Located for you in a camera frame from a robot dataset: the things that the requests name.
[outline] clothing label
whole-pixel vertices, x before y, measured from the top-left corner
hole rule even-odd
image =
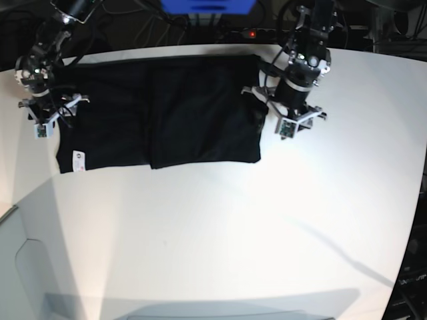
[[[85,153],[81,151],[73,151],[73,171],[86,171]]]

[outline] wire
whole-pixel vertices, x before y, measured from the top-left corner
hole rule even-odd
[[[276,38],[277,38],[277,42],[283,42],[280,41],[280,32],[282,31],[282,25],[283,25],[283,19],[285,17],[285,13],[286,11],[290,8],[290,6],[292,4],[294,4],[296,0],[289,0],[288,2],[286,2],[283,7],[280,9],[279,14],[278,14],[278,22],[277,22],[277,28],[276,28]]]
[[[169,38],[169,30],[171,29],[171,25],[167,25],[165,32],[163,32],[163,35],[161,35],[159,37],[159,40],[157,40],[157,42],[155,43],[155,46],[158,47],[159,44],[161,43],[161,41],[163,40],[163,38],[166,38],[166,45],[167,45],[167,40]]]
[[[72,124],[70,124],[70,123],[66,120],[65,116],[64,116],[61,112],[59,112],[58,107],[56,106],[55,102],[53,102],[52,95],[49,95],[49,98],[50,98],[50,100],[51,100],[52,108],[54,108],[54,110],[55,110],[56,112],[58,112],[58,115],[59,115],[59,117],[61,118],[61,120],[64,122],[64,124],[65,124],[69,129],[72,129],[72,128],[73,128],[73,125],[72,125]]]
[[[383,39],[383,40],[378,40],[378,41],[372,42],[372,44],[370,44],[369,46],[365,47],[362,51],[366,51],[369,48],[371,48],[371,47],[373,47],[375,45],[378,45],[378,44],[381,44],[381,45],[395,45],[395,43],[392,42],[393,39],[399,40],[399,39],[402,39],[402,36],[390,37],[390,38],[387,38],[387,39]],[[412,40],[410,38],[405,38],[404,37],[402,40],[405,41],[405,42],[408,42],[408,43],[402,43],[402,44],[399,44],[399,45],[412,45],[411,44]]]
[[[6,12],[3,16],[0,17],[0,21],[6,20],[6,18],[8,16],[15,14],[15,13],[26,14],[26,15],[29,15],[32,19],[36,19],[36,16],[34,15],[34,13],[32,13],[28,10],[10,10],[10,11]]]
[[[185,21],[185,25],[181,25],[175,21],[175,19],[171,19],[171,17],[158,5],[155,5],[151,1],[148,0],[133,0],[137,5],[142,7],[143,9],[152,12],[158,19],[169,23],[170,25],[175,25],[177,27],[186,30],[188,28],[188,21]]]
[[[185,36],[185,31],[183,31],[181,37],[179,37],[177,45],[181,45],[181,41],[184,38],[184,36]]]
[[[412,313],[415,316],[415,320],[423,320],[424,317],[421,317],[420,313],[418,312],[418,310],[415,308],[414,304],[412,303],[411,299],[409,298],[409,296],[407,296],[403,290],[399,289],[398,290],[400,295],[402,296],[403,300],[405,300],[406,304],[408,305],[409,309],[412,311]]]
[[[151,35],[152,35],[152,33],[153,33],[154,23],[155,23],[154,17],[152,17],[152,16],[151,16],[151,17],[147,20],[147,22],[145,23],[145,25],[141,28],[141,30],[139,30],[139,32],[137,33],[137,35],[136,35],[136,36],[135,36],[135,38],[133,39],[133,46],[134,46],[136,49],[138,49],[138,48],[144,48],[144,47],[149,43],[149,40],[151,39]],[[147,40],[144,42],[144,44],[143,44],[142,46],[139,46],[139,45],[137,44],[137,41],[138,41],[139,37],[141,36],[141,34],[145,31],[145,28],[147,28],[147,27],[148,27],[148,25],[150,25],[150,27],[149,27],[149,31],[148,31],[148,37],[147,37]]]
[[[130,14],[132,14],[132,13],[137,13],[137,12],[147,11],[147,10],[145,10],[145,9],[143,9],[143,8],[140,8],[140,9],[134,9],[134,10],[129,10],[129,11],[119,11],[119,12],[117,12],[117,11],[110,11],[110,10],[108,10],[108,9],[105,7],[105,2],[103,2],[103,3],[101,4],[101,6],[102,6],[102,9],[103,9],[106,13],[108,13],[109,15],[130,15]]]
[[[344,50],[347,49],[347,45],[348,45],[348,37],[349,37],[349,32],[350,30],[348,29],[348,24],[346,21],[346,16],[344,15],[344,12],[342,13],[342,21],[344,22],[344,31],[346,32],[346,44],[344,45]]]
[[[256,3],[261,7],[262,17],[261,17],[260,21],[256,25],[253,25],[250,28],[245,28],[245,29],[243,29],[243,31],[259,28],[266,21],[266,17],[267,17],[266,6],[260,0],[257,0]]]
[[[270,76],[270,73],[273,70],[273,66],[276,63],[276,61],[279,59],[280,55],[284,52],[284,48],[282,47],[280,49],[280,51],[278,52],[278,54],[274,57],[273,61],[270,63],[270,66],[268,68],[268,72],[266,73],[266,77],[264,78],[264,91],[266,92],[266,94],[268,95],[268,89],[267,89],[267,79]]]
[[[72,67],[76,66],[79,63],[79,61],[82,60],[82,58],[92,48],[92,45],[95,42],[95,37],[96,37],[96,32],[95,32],[95,30],[96,30],[96,24],[95,24],[95,20],[91,19],[89,24],[90,24],[90,27],[91,27],[91,37],[87,41],[86,48],[72,62],[70,62],[70,64],[66,65],[65,66],[66,68],[72,68]]]
[[[426,42],[427,39],[423,39],[420,41],[420,43],[415,44],[415,46],[413,46],[410,50],[407,51],[407,53],[411,53],[413,52],[413,50],[415,50],[416,48],[418,48],[419,46],[422,46],[424,42]]]
[[[418,15],[418,20],[416,22],[414,34],[412,36],[413,39],[417,38],[418,34],[420,33],[420,28],[424,22],[424,18],[426,17],[426,10],[427,10],[427,6],[426,4],[423,4],[421,6],[420,14]]]
[[[66,106],[62,106],[62,109],[65,109],[65,110],[67,110],[67,112],[68,112],[68,114],[70,115],[70,117],[71,118],[74,118],[74,114],[71,112],[71,110],[68,108],[68,107],[66,107]]]

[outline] white tabletop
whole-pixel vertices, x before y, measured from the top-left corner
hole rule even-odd
[[[271,61],[277,51],[182,46],[82,62],[232,53]],[[304,311],[310,320],[381,319],[422,178],[427,64],[332,50],[332,71],[308,99],[328,121],[281,141],[269,115],[254,165],[66,175],[55,163],[59,135],[33,139],[14,81],[0,73],[0,191],[20,206],[27,236],[44,243],[57,294],[76,318]]]

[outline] black t-shirt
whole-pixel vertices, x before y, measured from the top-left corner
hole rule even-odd
[[[266,106],[244,86],[258,85],[255,55],[146,59],[82,65],[56,72],[74,84],[81,102],[73,128],[59,120],[57,160],[73,171],[73,152],[85,168],[260,160]]]

